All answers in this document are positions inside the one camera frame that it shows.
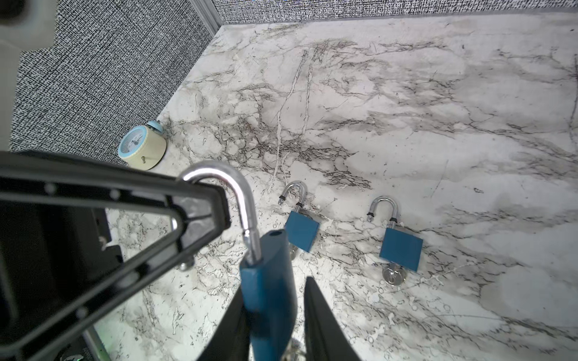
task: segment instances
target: clock face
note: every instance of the clock face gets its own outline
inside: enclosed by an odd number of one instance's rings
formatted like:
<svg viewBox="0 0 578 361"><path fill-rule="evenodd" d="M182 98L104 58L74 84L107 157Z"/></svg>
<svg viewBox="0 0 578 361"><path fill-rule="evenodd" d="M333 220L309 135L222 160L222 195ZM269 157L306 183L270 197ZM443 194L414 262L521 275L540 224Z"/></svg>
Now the clock face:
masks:
<svg viewBox="0 0 578 361"><path fill-rule="evenodd" d="M145 129L144 127L138 127L131 130L120 143L120 151L122 153L132 153L142 144L145 139Z"/></svg>

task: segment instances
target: white marble surface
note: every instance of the white marble surface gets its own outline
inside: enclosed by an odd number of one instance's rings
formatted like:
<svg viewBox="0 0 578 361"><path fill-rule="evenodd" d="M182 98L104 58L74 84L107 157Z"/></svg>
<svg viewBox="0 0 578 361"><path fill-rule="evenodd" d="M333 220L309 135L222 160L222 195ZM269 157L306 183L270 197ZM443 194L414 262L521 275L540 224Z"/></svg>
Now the white marble surface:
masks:
<svg viewBox="0 0 578 361"><path fill-rule="evenodd" d="M391 18L222 27L160 114L154 171L219 159L251 182L260 229L309 187L313 276L364 360L578 358L578 17ZM424 239L417 273L381 277L390 210ZM234 200L229 200L234 208ZM233 227L98 324L113 359L194 360L239 285ZM130 256L166 232L111 212ZM302 297L296 337L303 339Z"/></svg>

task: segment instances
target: textured fabric wall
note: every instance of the textured fabric wall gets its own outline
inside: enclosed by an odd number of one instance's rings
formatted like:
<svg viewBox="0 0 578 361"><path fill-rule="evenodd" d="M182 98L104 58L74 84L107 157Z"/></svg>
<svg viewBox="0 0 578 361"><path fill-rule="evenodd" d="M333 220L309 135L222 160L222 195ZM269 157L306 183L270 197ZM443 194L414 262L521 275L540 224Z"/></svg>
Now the textured fabric wall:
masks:
<svg viewBox="0 0 578 361"><path fill-rule="evenodd" d="M189 0L61 0L55 45L20 58L10 149L121 163L211 38Z"/></svg>
<svg viewBox="0 0 578 361"><path fill-rule="evenodd" d="M578 6L578 0L213 0L224 24Z"/></svg>

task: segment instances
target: blue clock rim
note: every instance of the blue clock rim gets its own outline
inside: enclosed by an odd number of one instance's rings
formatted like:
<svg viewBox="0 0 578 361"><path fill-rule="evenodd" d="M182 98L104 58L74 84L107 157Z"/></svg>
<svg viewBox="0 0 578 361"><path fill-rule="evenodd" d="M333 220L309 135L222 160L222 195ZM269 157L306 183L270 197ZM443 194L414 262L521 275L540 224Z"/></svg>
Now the blue clock rim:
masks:
<svg viewBox="0 0 578 361"><path fill-rule="evenodd" d="M123 143L126 140L126 138L128 137L128 135L137 129L143 130L143 133L144 133L143 139L141 139L139 144L137 144L136 147L133 150L131 150L130 152L125 153L125 152L121 151L120 147L123 145ZM118 144L118 156L120 158L126 158L126 157L132 155L134 152L136 152L140 148L140 146L143 145L144 140L146 138L146 132L147 132L147 129L146 129L146 126L144 126L144 125L137 125L136 127L132 128L130 131L128 131L128 133L125 134L125 136L120 140L120 143Z"/></svg>

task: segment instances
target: blue padlock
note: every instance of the blue padlock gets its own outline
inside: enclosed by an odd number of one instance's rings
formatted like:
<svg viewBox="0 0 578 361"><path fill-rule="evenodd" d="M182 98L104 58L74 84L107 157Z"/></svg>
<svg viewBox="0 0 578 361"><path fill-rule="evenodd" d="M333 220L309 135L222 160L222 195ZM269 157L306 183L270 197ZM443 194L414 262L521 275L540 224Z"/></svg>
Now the blue padlock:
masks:
<svg viewBox="0 0 578 361"><path fill-rule="evenodd" d="M232 166L203 161L181 176L192 183L217 178L235 192L243 241L248 247L239 271L243 304L249 315L249 329L255 361L277 361L291 340L297 317L297 292L289 256L287 232L273 230L259 238L257 214L251 187Z"/></svg>
<svg viewBox="0 0 578 361"><path fill-rule="evenodd" d="M383 278L393 286L399 286L405 281L407 273L404 269L417 271L420 263L421 247L423 240L416 236L410 235L395 229L398 222L398 205L393 198L388 196L379 196L371 202L367 220L371 222L375 216L377 204L385 200L391 203L393 212L390 220L387 222L386 233L383 236L381 251L379 257L390 261L390 264L383 269Z"/></svg>
<svg viewBox="0 0 578 361"><path fill-rule="evenodd" d="M295 247L299 247L305 252L311 250L313 240L319 230L319 223L306 215L299 213L307 195L307 186L302 181L293 181L285 186L283 193L279 196L279 205L283 204L287 194L289 193L289 189L292 187L297 187L299 189L299 201L295 205L295 209L293 209L289 214L289 218L285 223L285 230L287 231L289 243L293 245L290 251L291 259L294 259L296 255L295 251L297 250Z"/></svg>

